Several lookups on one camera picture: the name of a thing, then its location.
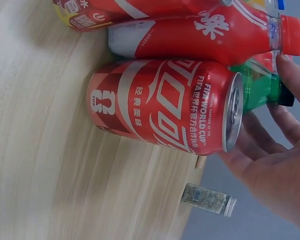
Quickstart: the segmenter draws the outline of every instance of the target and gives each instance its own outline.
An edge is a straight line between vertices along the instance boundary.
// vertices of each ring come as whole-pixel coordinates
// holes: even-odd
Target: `can lid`
[[[244,111],[244,81],[240,72],[232,79],[228,90],[222,126],[223,151],[228,153],[236,145]]]
[[[282,53],[300,56],[300,19],[281,15]]]
[[[225,211],[224,211],[224,215],[226,217],[231,217],[232,213],[234,211],[235,205],[237,203],[238,199],[234,198],[234,197],[230,197],[226,207],[225,207]]]
[[[285,10],[285,0],[278,0],[278,9]]]
[[[232,3],[234,2],[234,0],[221,0],[223,5],[230,7],[232,5]]]

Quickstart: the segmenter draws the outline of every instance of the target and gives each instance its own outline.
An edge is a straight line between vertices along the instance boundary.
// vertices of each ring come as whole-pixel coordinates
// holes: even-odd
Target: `coca-cola can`
[[[132,60],[97,70],[86,100],[102,130],[207,156],[235,146],[243,89],[241,74],[217,62]]]

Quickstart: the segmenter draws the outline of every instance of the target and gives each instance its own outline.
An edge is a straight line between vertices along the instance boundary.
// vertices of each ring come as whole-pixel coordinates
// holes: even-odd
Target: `orange bottle cap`
[[[281,16],[282,53],[300,56],[300,19],[293,16]]]

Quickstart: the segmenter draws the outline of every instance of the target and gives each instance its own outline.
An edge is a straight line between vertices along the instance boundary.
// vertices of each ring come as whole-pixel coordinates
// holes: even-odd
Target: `gray floor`
[[[300,0],[285,0],[286,15],[300,18]],[[300,64],[300,57],[294,61]],[[255,111],[275,139],[289,146],[266,107]],[[291,112],[300,120],[300,104]],[[233,216],[226,218],[193,209],[182,240],[300,240],[300,231],[260,205],[217,156],[208,159],[201,186],[238,198]]]

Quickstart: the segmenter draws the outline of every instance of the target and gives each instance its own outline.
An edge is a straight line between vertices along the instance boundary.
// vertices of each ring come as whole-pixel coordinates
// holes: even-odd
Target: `hand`
[[[276,62],[282,81],[300,102],[300,67],[285,56],[278,56]],[[268,108],[293,148],[275,142],[258,118],[248,113],[236,148],[220,157],[261,203],[300,227],[300,123],[283,106]]]

